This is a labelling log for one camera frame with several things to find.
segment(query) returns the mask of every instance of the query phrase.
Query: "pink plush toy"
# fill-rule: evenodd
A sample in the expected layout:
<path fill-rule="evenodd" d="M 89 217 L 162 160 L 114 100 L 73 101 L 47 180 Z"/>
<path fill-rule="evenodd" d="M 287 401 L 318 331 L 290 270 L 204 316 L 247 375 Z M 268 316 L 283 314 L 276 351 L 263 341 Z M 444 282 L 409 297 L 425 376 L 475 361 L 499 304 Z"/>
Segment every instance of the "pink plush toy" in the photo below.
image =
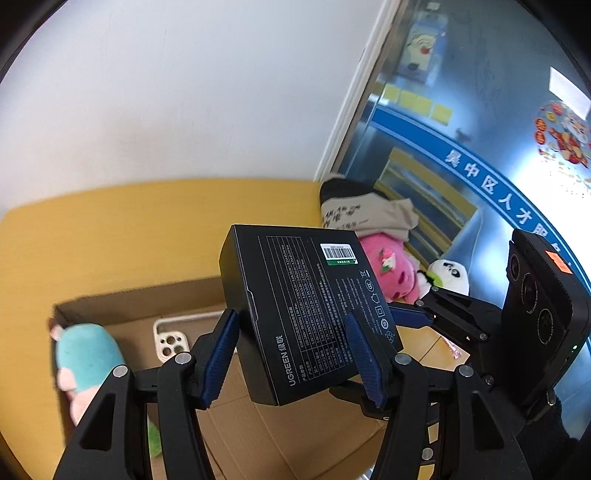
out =
<path fill-rule="evenodd" d="M 404 251 L 404 244 L 385 233 L 360 239 L 386 301 L 414 303 L 419 288 L 417 269 Z"/>

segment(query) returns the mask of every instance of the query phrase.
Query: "barcode label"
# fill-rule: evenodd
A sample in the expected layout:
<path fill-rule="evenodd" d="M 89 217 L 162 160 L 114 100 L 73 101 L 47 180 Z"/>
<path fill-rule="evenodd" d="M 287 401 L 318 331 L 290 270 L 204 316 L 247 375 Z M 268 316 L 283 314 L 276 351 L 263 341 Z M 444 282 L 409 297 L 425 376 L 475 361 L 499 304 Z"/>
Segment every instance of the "barcode label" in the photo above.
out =
<path fill-rule="evenodd" d="M 320 244 L 329 265 L 356 264 L 357 258 L 349 244 Z"/>

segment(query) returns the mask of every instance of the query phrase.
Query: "blue banner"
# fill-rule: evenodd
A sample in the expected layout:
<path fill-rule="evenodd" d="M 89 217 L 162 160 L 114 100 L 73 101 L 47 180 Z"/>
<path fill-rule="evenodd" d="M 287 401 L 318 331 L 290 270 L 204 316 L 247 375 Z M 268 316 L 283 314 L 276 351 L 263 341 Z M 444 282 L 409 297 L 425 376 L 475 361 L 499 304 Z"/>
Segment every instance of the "blue banner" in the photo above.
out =
<path fill-rule="evenodd" d="M 432 128 L 383 106 L 376 108 L 369 124 L 461 179 L 512 227 L 544 236 L 591 293 L 587 275 L 552 224 L 515 185 L 486 161 Z"/>

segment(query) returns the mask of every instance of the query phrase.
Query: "panda head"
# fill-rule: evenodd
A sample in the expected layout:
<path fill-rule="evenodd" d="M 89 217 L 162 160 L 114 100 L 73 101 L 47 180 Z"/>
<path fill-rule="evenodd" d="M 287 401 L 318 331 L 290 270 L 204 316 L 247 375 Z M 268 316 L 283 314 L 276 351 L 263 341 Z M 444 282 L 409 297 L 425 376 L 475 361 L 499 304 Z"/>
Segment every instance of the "panda head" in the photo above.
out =
<path fill-rule="evenodd" d="M 461 263 L 442 258 L 435 260 L 429 266 L 428 271 L 439 277 L 441 286 L 446 290 L 468 295 L 470 290 L 468 273 L 466 272 L 466 267 Z"/>

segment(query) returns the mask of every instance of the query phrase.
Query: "teal plush toy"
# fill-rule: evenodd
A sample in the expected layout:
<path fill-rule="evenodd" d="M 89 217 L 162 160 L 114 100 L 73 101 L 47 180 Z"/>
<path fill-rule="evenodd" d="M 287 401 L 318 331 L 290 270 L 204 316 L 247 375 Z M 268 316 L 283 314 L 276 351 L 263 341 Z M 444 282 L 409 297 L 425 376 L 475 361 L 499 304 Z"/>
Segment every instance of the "teal plush toy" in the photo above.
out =
<path fill-rule="evenodd" d="M 105 378 L 125 363 L 115 339 L 101 325 L 81 323 L 68 328 L 54 326 L 57 386 L 70 399 L 70 416 L 78 425 Z M 161 452 L 158 429 L 148 423 L 150 455 Z"/>

